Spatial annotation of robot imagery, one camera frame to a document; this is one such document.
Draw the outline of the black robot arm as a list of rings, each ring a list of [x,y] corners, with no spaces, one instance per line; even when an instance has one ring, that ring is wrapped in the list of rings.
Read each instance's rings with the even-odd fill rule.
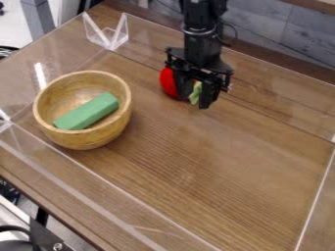
[[[221,91],[230,91],[232,67],[221,59],[223,23],[228,0],[179,0],[183,46],[168,47],[160,72],[164,93],[208,109]]]

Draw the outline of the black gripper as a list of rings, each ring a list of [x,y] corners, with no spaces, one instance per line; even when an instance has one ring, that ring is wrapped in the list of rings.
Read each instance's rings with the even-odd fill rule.
[[[165,68],[173,70],[179,100],[187,100],[193,91],[193,79],[201,81],[199,108],[208,109],[220,90],[228,91],[234,69],[221,61],[223,42],[219,34],[184,34],[184,47],[167,48]]]

